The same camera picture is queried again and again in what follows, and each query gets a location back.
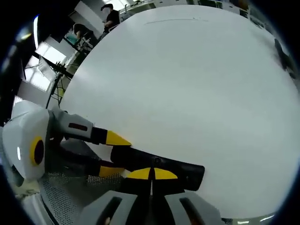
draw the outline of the yellow circle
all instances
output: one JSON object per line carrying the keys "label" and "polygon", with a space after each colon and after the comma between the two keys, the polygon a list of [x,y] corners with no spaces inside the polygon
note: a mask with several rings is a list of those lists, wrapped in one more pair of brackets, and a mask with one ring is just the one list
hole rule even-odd
{"label": "yellow circle", "polygon": [[42,137],[40,136],[37,136],[33,139],[33,142],[31,143],[31,146],[30,146],[30,154],[29,154],[29,157],[30,157],[30,160],[31,160],[31,163],[32,165],[34,166],[37,166],[37,162],[35,160],[35,149],[36,149],[36,146],[38,144],[39,141],[43,141]]}

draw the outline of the man in black shirt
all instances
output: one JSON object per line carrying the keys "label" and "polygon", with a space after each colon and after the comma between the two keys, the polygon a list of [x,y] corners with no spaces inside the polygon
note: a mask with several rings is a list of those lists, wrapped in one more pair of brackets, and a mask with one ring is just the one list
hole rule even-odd
{"label": "man in black shirt", "polygon": [[101,7],[101,11],[104,8],[109,8],[109,14],[104,23],[104,32],[108,33],[111,27],[114,27],[120,23],[119,12],[113,9],[112,4],[106,4]]}

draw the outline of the person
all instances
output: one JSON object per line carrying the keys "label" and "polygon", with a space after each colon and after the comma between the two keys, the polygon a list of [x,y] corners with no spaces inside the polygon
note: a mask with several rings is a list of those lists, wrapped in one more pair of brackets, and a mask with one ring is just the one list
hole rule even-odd
{"label": "person", "polygon": [[88,29],[86,26],[80,23],[75,23],[73,25],[73,32],[78,39],[84,38],[92,47],[97,44],[97,38],[94,32]]}
{"label": "person", "polygon": [[113,9],[112,4],[106,4],[101,7],[101,11],[104,8],[109,8],[109,14],[106,18],[106,22],[104,23],[104,32],[108,33],[109,29],[118,25],[120,23],[119,12]]}

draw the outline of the white tabletop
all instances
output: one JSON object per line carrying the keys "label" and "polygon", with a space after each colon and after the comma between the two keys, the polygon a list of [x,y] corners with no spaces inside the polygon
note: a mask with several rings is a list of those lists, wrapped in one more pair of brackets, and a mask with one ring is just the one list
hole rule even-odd
{"label": "white tabletop", "polygon": [[88,55],[61,107],[134,148],[205,166],[197,193],[224,218],[276,211],[298,167],[298,93],[274,38],[221,9],[130,17]]}

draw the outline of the white robot body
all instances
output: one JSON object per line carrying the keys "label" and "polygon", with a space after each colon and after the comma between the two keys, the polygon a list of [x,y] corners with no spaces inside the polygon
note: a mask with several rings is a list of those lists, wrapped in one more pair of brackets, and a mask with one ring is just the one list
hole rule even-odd
{"label": "white robot body", "polygon": [[24,179],[36,180],[45,173],[45,141],[49,112],[29,101],[15,105],[12,119],[3,128],[3,146],[11,166]]}

